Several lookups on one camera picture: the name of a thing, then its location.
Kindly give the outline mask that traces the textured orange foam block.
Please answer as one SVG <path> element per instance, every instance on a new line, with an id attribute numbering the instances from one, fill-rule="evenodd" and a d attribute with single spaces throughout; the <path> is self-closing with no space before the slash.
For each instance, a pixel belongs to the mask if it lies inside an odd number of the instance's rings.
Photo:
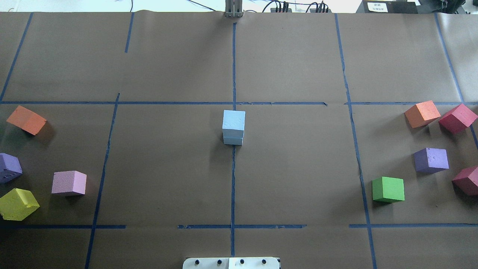
<path id="1" fill-rule="evenodd" d="M 418 128 L 430 124 L 441 117 L 432 100 L 413 105 L 404 113 L 411 128 Z"/>

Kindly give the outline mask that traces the red foam block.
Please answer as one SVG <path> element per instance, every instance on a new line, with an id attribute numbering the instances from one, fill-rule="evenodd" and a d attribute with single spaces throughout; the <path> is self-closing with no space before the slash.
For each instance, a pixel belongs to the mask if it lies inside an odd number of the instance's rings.
<path id="1" fill-rule="evenodd" d="M 478 167 L 467 167 L 453 179 L 452 183 L 461 189 L 468 196 L 475 196 L 478 194 Z"/>
<path id="2" fill-rule="evenodd" d="M 459 104 L 444 114 L 439 120 L 439 124 L 450 133 L 456 134 L 470 127 L 477 117 L 477 114 L 466 107 L 466 105 Z"/>

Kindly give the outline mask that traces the smooth orange foam block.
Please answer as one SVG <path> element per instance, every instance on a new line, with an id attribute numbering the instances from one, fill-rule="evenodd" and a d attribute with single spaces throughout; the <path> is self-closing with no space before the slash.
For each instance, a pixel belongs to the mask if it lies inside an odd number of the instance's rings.
<path id="1" fill-rule="evenodd" d="M 47 122 L 45 118 L 23 106 L 18 106 L 6 121 L 33 136 L 36 136 Z"/>

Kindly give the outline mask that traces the black labelled box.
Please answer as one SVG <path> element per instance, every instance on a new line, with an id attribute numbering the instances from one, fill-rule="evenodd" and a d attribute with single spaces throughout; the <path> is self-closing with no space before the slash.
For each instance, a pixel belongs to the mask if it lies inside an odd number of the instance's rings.
<path id="1" fill-rule="evenodd" d="M 356 13 L 418 14 L 418 10 L 413 1 L 362 0 Z"/>

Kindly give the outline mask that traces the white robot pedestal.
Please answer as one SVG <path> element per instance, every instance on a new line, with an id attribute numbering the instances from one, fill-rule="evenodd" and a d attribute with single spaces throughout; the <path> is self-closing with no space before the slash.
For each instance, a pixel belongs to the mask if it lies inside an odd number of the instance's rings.
<path id="1" fill-rule="evenodd" d="M 280 269 L 276 257 L 190 257 L 183 269 Z"/>

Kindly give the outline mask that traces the green foam block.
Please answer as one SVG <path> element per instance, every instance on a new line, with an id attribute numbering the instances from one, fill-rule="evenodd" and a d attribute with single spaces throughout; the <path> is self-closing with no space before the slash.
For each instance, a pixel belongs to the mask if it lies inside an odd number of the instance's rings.
<path id="1" fill-rule="evenodd" d="M 404 201 L 404 180 L 384 176 L 372 180 L 372 199 L 386 203 Z"/>

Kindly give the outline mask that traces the light blue foam block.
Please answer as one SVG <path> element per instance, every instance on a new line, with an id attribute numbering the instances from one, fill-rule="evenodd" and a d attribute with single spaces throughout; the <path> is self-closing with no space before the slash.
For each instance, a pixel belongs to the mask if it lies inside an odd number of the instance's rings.
<path id="1" fill-rule="evenodd" d="M 226 145 L 243 145 L 243 137 L 223 137 L 223 142 Z"/>
<path id="2" fill-rule="evenodd" d="M 222 133 L 224 137 L 243 138 L 245 131 L 244 111 L 224 110 Z"/>

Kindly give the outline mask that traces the yellow foam block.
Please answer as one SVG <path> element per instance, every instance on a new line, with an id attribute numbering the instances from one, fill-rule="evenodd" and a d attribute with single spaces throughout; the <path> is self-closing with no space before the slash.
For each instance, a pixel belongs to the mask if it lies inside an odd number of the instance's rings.
<path id="1" fill-rule="evenodd" d="M 0 213 L 6 221 L 22 221 L 40 205 L 29 190 L 13 188 L 0 198 Z"/>

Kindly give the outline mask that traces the aluminium frame post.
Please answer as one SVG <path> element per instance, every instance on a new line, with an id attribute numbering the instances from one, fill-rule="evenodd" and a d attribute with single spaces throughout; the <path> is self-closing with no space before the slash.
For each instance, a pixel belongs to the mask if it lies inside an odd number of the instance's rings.
<path id="1" fill-rule="evenodd" d="M 243 16 L 243 0 L 225 0 L 225 17 L 241 18 Z"/>

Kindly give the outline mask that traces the pink foam block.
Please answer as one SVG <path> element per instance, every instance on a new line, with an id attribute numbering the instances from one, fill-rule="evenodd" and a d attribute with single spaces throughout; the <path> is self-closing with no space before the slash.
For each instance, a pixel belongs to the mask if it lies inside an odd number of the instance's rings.
<path id="1" fill-rule="evenodd" d="M 53 173 L 51 194 L 62 196 L 84 195 L 87 175 L 78 171 L 59 171 Z"/>

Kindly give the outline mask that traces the purple foam block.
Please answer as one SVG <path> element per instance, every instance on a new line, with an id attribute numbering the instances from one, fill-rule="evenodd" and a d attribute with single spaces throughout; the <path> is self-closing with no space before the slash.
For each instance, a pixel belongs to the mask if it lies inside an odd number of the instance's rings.
<path id="1" fill-rule="evenodd" d="M 0 183 L 7 183 L 23 174 L 19 159 L 13 155 L 0 153 Z"/>
<path id="2" fill-rule="evenodd" d="M 416 172 L 433 174 L 449 169 L 446 149 L 424 148 L 415 152 L 413 158 Z"/>

